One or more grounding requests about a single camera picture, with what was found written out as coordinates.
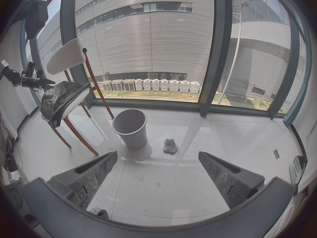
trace trash bag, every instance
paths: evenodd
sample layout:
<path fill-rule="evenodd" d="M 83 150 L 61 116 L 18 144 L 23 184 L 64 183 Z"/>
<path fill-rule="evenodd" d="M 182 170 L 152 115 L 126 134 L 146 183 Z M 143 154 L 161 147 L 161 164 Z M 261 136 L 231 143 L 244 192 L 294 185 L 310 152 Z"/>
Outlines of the trash bag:
<path fill-rule="evenodd" d="M 89 86 L 90 83 L 82 85 L 76 82 L 62 81 L 44 93 L 41 113 L 49 120 L 51 127 L 57 128 L 61 125 L 65 109 L 82 90 Z"/>

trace chair backrest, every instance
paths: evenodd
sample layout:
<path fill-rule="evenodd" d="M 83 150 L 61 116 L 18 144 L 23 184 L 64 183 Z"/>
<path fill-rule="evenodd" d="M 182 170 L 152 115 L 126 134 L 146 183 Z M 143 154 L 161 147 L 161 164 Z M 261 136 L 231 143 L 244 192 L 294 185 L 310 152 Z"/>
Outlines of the chair backrest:
<path fill-rule="evenodd" d="M 48 73 L 55 75 L 85 62 L 86 58 L 82 49 L 83 45 L 80 38 L 75 38 L 67 42 L 57 50 L 47 62 L 46 69 Z"/>

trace metal plate on floor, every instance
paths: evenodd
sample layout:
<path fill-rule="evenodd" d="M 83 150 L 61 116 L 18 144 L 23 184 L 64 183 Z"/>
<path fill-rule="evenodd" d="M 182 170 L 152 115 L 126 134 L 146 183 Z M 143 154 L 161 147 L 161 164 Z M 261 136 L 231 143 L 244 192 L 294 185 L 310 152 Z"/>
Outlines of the metal plate on floor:
<path fill-rule="evenodd" d="M 274 153 L 276 159 L 278 159 L 278 158 L 280 157 L 280 155 L 279 155 L 277 149 L 275 149 L 275 150 L 273 151 L 273 153 Z"/>

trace wooden chair leg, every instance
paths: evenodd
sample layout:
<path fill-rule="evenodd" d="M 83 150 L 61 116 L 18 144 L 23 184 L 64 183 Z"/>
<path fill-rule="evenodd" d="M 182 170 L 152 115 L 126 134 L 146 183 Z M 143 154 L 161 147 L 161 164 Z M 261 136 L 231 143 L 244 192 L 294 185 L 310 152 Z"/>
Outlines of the wooden chair leg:
<path fill-rule="evenodd" d="M 64 122 L 67 124 L 67 126 L 70 128 L 70 130 L 76 135 L 76 137 L 96 156 L 98 156 L 99 154 L 96 152 L 95 149 L 93 149 L 91 147 L 91 145 L 89 145 L 87 143 L 87 141 L 82 137 L 82 135 L 79 134 L 79 132 L 75 129 L 74 125 L 69 121 L 68 116 L 64 118 Z"/>
<path fill-rule="evenodd" d="M 84 111 L 86 112 L 87 116 L 90 118 L 91 116 L 90 116 L 88 110 L 85 108 L 84 103 L 81 102 L 80 105 L 82 106 L 82 108 L 83 108 Z"/>
<path fill-rule="evenodd" d="M 64 144 L 67 145 L 68 148 L 71 148 L 70 144 L 67 143 L 67 141 L 61 136 L 61 134 L 57 131 L 57 129 L 53 128 L 53 127 L 51 127 L 51 128 L 56 133 L 56 135 L 58 135 L 58 137 L 64 142 Z"/>
<path fill-rule="evenodd" d="M 109 108 L 109 106 L 108 106 L 108 104 L 107 104 L 105 98 L 104 98 L 103 95 L 102 95 L 102 92 L 101 92 L 101 90 L 100 90 L 100 87 L 99 87 L 99 85 L 98 85 L 98 83 L 97 83 L 97 80 L 96 80 L 94 74 L 93 74 L 93 70 L 91 69 L 91 66 L 90 66 L 90 64 L 89 64 L 86 51 L 87 51 L 86 49 L 83 49 L 83 52 L 84 52 L 85 57 L 86 57 L 85 63 L 86 63 L 88 72 L 89 72 L 89 74 L 90 74 L 90 76 L 91 76 L 91 79 L 93 80 L 93 83 L 94 83 L 94 85 L 95 85 L 95 88 L 96 88 L 96 90 L 98 91 L 98 93 L 99 93 L 99 95 L 100 95 L 100 98 L 101 98 L 103 104 L 105 105 L 105 107 L 106 107 L 106 109 L 108 110 L 108 112 L 109 112 L 111 118 L 113 119 L 114 116 L 113 116 L 113 114 L 112 114 L 112 112 L 111 112 L 111 110 L 110 110 L 110 108 Z"/>

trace building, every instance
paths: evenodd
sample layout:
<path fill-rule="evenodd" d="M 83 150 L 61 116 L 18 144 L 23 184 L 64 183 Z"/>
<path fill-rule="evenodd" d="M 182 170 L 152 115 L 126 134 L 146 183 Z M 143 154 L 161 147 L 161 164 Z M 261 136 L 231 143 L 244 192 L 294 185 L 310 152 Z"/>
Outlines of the building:
<path fill-rule="evenodd" d="M 203 84 L 214 0 L 76 0 L 74 13 L 77 36 L 88 50 L 97 81 L 158 78 Z M 233 0 L 231 42 L 218 91 L 223 91 L 231 69 L 240 15 L 241 41 L 226 93 L 271 102 L 283 81 L 291 46 L 288 15 L 278 0 Z M 44 71 L 61 46 L 59 27 L 58 12 L 38 37 Z M 66 80 L 63 73 L 46 75 Z"/>

